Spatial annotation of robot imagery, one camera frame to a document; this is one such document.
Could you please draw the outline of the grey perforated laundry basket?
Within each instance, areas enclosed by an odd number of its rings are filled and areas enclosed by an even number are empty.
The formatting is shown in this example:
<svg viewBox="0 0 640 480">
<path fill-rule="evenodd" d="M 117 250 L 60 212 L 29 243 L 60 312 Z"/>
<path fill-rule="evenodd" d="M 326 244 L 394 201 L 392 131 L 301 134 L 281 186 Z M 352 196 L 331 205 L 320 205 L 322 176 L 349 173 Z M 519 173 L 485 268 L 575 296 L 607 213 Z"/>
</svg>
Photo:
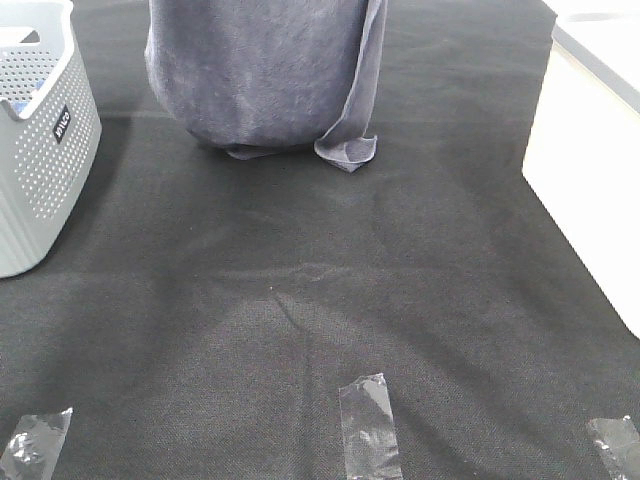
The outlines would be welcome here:
<svg viewBox="0 0 640 480">
<path fill-rule="evenodd" d="M 1 4 L 1 275 L 40 263 L 87 180 L 102 133 L 70 1 Z M 12 100 L 34 101 L 16 113 Z"/>
</svg>

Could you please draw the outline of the right clear tape strip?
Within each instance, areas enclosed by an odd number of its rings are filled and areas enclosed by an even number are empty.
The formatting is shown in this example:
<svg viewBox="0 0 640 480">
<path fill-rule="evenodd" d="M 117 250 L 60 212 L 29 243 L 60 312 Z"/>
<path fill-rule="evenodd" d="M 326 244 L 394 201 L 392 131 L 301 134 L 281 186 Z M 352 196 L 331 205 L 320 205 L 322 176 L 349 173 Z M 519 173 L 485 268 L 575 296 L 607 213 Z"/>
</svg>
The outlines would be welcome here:
<svg viewBox="0 0 640 480">
<path fill-rule="evenodd" d="M 611 479 L 639 480 L 639 432 L 629 415 L 594 418 L 586 428 Z"/>
</svg>

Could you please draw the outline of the left clear tape strip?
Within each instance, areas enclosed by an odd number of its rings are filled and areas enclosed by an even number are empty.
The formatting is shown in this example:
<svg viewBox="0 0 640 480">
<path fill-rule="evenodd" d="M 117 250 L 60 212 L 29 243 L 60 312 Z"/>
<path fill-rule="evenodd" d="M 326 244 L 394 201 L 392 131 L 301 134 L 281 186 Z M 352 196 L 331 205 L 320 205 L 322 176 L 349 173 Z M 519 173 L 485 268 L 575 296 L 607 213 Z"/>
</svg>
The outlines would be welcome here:
<svg viewBox="0 0 640 480">
<path fill-rule="evenodd" d="M 24 415 L 1 456 L 2 480 L 50 480 L 71 424 L 73 408 Z"/>
</svg>

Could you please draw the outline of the blue cloth in basket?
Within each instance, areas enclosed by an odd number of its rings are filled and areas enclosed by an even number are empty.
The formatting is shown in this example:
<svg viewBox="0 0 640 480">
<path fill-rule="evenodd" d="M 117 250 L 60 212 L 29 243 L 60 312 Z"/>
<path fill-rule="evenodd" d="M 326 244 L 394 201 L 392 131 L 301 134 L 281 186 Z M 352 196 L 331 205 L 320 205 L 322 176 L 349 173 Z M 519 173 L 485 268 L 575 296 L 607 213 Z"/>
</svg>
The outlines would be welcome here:
<svg viewBox="0 0 640 480">
<path fill-rule="evenodd" d="M 32 104 L 34 104 L 34 101 L 27 101 L 27 100 L 12 100 L 10 102 L 13 110 L 16 113 L 21 113 L 22 111 L 24 111 L 25 109 L 27 109 L 29 106 L 31 106 Z"/>
</svg>

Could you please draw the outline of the clear tape strip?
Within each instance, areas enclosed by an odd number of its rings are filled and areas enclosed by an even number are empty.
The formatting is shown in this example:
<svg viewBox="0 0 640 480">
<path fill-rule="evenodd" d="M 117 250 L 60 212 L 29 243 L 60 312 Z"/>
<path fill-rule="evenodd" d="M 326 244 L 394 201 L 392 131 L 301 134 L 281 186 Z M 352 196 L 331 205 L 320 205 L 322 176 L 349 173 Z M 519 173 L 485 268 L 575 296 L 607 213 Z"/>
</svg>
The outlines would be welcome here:
<svg viewBox="0 0 640 480">
<path fill-rule="evenodd" d="M 594 418 L 586 428 L 611 479 L 639 480 L 639 432 L 629 415 Z"/>
<path fill-rule="evenodd" d="M 347 479 L 402 479 L 387 383 L 361 376 L 338 390 Z"/>
<path fill-rule="evenodd" d="M 24 415 L 1 456 L 2 480 L 50 480 L 71 424 L 73 408 Z"/>
</svg>

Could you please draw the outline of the cream storage box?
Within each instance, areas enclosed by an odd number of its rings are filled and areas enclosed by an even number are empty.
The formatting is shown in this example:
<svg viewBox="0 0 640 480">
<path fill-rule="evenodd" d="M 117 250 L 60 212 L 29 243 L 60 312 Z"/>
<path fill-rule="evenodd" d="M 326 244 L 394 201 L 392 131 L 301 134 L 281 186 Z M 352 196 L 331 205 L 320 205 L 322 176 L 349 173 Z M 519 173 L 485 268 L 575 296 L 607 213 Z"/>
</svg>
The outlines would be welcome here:
<svg viewBox="0 0 640 480">
<path fill-rule="evenodd" d="M 639 333 L 639 4 L 561 11 L 522 174 Z"/>
</svg>

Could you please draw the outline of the black table cloth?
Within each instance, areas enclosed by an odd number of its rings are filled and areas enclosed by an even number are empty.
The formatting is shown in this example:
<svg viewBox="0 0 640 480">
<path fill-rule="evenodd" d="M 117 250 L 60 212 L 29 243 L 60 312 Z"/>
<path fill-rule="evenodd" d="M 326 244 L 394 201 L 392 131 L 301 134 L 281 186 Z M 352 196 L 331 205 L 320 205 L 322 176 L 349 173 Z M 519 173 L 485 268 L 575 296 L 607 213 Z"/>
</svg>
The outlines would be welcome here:
<svg viewBox="0 0 640 480">
<path fill-rule="evenodd" d="M 73 412 L 59 479 L 340 479 L 338 391 L 383 374 L 407 479 L 604 479 L 639 343 L 521 174 L 539 1 L 394 1 L 348 174 L 239 161 L 156 103 L 144 1 L 79 1 L 102 120 L 49 256 L 1 283 L 1 437 Z"/>
</svg>

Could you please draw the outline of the middle clear tape strip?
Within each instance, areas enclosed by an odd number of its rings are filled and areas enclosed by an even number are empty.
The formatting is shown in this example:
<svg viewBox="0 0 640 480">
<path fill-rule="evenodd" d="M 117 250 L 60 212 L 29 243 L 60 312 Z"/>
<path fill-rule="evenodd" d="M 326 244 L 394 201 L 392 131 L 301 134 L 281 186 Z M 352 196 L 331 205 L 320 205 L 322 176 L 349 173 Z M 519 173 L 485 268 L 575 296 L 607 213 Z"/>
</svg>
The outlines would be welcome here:
<svg viewBox="0 0 640 480">
<path fill-rule="evenodd" d="M 338 390 L 347 479 L 402 479 L 387 383 L 361 376 Z"/>
</svg>

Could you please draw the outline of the grey towel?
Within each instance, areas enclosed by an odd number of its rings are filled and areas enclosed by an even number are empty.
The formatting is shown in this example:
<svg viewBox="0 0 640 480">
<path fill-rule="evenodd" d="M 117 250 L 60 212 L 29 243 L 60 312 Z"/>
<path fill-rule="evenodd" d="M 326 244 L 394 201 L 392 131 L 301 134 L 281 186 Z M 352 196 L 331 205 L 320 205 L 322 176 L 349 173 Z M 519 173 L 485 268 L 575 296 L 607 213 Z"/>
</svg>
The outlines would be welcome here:
<svg viewBox="0 0 640 480">
<path fill-rule="evenodd" d="M 377 150 L 384 1 L 153 1 L 145 49 L 160 104 L 241 159 L 309 147 L 354 172 Z"/>
</svg>

